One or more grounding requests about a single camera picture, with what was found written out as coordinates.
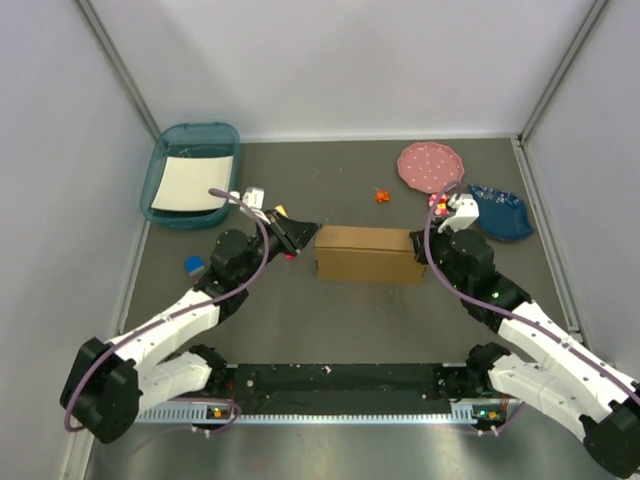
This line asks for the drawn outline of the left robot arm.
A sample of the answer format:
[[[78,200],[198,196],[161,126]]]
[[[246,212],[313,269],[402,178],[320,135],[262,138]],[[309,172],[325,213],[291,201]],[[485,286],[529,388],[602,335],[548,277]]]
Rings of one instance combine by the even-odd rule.
[[[127,334],[86,341],[60,396],[64,426],[104,444],[120,438],[143,412],[189,392],[216,396],[227,374],[207,347],[179,349],[237,312],[249,286],[278,255],[296,256],[321,224],[271,209],[253,214],[256,233],[231,229],[216,239],[209,267],[174,304]]]

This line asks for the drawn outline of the brown cardboard box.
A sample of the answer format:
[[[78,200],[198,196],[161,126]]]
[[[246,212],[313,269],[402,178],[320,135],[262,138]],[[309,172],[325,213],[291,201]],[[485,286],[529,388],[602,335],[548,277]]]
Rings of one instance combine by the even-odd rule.
[[[410,231],[325,225],[316,234],[317,276],[323,280],[420,285],[427,267],[416,259]]]

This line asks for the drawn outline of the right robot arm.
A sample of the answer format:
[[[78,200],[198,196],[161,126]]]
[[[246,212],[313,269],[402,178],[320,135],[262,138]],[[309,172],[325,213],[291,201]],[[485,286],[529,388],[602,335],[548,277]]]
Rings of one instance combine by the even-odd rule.
[[[474,230],[409,234],[415,259],[457,296],[467,313],[531,357],[499,346],[475,348],[466,380],[476,394],[523,401],[570,431],[609,474],[639,471],[639,382],[589,351],[531,295],[501,274]]]

